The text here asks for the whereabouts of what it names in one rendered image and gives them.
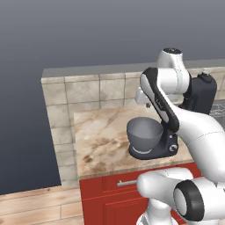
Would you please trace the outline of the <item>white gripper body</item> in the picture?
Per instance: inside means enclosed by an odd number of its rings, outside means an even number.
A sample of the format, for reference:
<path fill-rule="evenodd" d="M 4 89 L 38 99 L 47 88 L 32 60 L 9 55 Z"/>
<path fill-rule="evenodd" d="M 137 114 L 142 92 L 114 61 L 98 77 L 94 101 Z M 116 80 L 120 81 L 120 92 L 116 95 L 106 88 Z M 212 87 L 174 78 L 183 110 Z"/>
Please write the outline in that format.
<path fill-rule="evenodd" d="M 147 95 L 141 87 L 137 89 L 134 100 L 138 105 L 145 105 L 147 108 L 152 106 L 150 95 Z"/>

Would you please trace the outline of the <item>grey mixer bowl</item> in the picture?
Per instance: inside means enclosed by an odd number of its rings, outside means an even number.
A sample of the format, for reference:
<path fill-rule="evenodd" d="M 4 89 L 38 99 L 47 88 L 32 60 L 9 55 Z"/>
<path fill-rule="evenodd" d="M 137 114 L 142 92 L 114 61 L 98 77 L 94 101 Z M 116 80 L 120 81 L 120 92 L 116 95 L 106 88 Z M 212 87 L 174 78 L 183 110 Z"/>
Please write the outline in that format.
<path fill-rule="evenodd" d="M 132 149 L 139 154 L 148 154 L 160 141 L 163 126 L 148 117 L 137 117 L 127 123 L 127 138 Z"/>

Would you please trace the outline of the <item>dark grey stand mixer base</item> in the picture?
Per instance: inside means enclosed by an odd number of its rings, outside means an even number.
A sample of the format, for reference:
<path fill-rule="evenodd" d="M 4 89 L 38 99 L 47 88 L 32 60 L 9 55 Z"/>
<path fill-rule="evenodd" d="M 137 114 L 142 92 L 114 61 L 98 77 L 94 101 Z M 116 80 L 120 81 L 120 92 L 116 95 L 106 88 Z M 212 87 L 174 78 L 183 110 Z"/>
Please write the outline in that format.
<path fill-rule="evenodd" d="M 165 158 L 175 156 L 178 153 L 178 150 L 175 150 L 174 152 L 169 151 L 169 147 L 172 144 L 178 145 L 178 137 L 175 134 L 173 134 L 170 130 L 164 129 L 163 135 L 159 143 L 148 154 L 139 154 L 135 152 L 132 149 L 131 144 L 129 145 L 128 152 L 132 157 L 139 160 Z"/>

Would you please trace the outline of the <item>red drawer front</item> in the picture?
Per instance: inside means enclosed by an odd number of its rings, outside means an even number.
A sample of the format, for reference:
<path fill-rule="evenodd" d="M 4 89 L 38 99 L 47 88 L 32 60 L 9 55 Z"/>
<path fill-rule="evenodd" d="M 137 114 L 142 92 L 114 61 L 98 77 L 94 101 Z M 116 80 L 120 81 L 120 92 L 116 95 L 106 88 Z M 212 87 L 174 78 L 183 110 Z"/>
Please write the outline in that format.
<path fill-rule="evenodd" d="M 178 164 L 178 167 L 187 168 L 193 174 L 195 178 L 202 176 L 199 168 L 197 167 L 195 163 L 182 163 L 182 164 Z M 144 171 L 133 171 L 128 173 L 121 173 L 121 174 L 103 177 L 103 191 L 109 192 L 109 191 L 134 189 L 136 187 L 135 184 L 118 186 L 118 183 L 134 181 L 138 178 L 140 174 L 145 173 L 147 171 L 151 171 L 151 169 L 147 169 Z"/>

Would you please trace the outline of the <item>red cupboard door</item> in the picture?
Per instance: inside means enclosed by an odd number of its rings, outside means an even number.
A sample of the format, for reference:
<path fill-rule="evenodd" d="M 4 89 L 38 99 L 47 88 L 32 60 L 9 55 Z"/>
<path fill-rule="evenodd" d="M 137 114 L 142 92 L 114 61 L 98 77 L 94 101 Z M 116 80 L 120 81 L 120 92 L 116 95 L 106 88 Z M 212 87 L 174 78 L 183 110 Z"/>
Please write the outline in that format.
<path fill-rule="evenodd" d="M 148 202 L 148 199 L 136 198 L 105 204 L 103 225 L 136 225 Z"/>

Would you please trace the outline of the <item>red kitchen cabinet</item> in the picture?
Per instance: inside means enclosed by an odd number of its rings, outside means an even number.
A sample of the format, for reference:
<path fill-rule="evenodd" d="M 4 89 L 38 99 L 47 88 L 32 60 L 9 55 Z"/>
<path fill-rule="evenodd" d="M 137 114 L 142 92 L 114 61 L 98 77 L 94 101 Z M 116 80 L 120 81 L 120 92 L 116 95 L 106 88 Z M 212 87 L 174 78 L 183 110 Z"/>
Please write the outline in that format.
<path fill-rule="evenodd" d="M 155 171 L 156 169 L 169 168 L 173 168 L 173 165 L 155 165 L 153 168 L 148 169 Z M 115 168 L 114 171 L 109 171 L 103 163 L 100 163 L 96 169 L 93 169 L 92 171 L 87 172 L 84 176 L 81 176 L 79 179 L 79 185 L 83 205 L 84 225 L 103 225 L 104 205 L 107 203 L 143 198 L 137 192 L 136 187 L 134 189 L 104 192 L 103 177 L 144 170 L 147 169 L 133 168 L 119 171 L 118 168 Z"/>

